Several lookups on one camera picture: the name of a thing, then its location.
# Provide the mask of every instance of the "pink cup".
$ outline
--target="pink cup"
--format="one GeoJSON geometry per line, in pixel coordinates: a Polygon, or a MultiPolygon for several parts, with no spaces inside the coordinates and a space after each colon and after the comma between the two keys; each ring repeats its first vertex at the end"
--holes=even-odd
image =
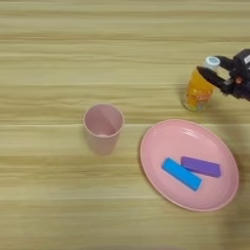
{"type": "Polygon", "coordinates": [[[110,154],[119,138],[124,118],[111,104],[90,107],[84,116],[85,136],[90,149],[101,155],[110,154]]]}

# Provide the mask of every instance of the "cup rim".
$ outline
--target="cup rim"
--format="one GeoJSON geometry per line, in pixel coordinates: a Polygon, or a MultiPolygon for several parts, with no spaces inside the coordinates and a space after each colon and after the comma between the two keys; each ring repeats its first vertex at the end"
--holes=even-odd
{"type": "Polygon", "coordinates": [[[92,136],[94,136],[94,137],[103,138],[103,139],[112,138],[112,137],[115,137],[116,135],[118,135],[118,134],[121,132],[121,130],[123,129],[123,126],[124,126],[124,115],[123,115],[123,112],[121,111],[121,109],[118,108],[117,106],[115,106],[114,104],[105,104],[105,103],[94,104],[94,105],[91,105],[89,108],[87,108],[87,110],[86,110],[85,113],[83,114],[83,126],[84,126],[84,128],[87,130],[87,132],[90,133],[90,134],[91,134],[92,136]],[[116,111],[118,111],[118,113],[120,114],[120,116],[121,116],[121,126],[120,126],[120,128],[119,128],[114,134],[111,134],[111,135],[97,135],[97,134],[95,134],[94,132],[92,132],[92,131],[88,128],[88,126],[86,125],[86,115],[87,115],[87,113],[88,113],[91,109],[93,109],[93,108],[95,108],[95,107],[97,107],[97,106],[99,106],[99,105],[111,106],[111,107],[113,107],[116,111]]]}

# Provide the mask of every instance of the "label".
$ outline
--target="label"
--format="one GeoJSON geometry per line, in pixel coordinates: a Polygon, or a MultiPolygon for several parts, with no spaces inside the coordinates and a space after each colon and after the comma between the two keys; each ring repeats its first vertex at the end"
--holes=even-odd
{"type": "Polygon", "coordinates": [[[201,110],[210,101],[212,91],[200,91],[188,88],[186,96],[186,106],[191,110],[201,110]]]}

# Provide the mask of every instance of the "wooden table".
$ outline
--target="wooden table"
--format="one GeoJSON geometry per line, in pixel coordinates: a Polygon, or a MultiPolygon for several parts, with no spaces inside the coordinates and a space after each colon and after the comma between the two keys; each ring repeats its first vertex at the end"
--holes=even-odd
{"type": "Polygon", "coordinates": [[[208,55],[249,47],[247,0],[0,1],[0,249],[250,248],[250,104],[216,93],[191,113],[180,93],[208,55]],[[112,103],[126,126],[109,157],[82,115],[112,103]],[[169,118],[225,140],[240,188],[228,207],[193,213],[146,179],[145,130],[169,118]]]}

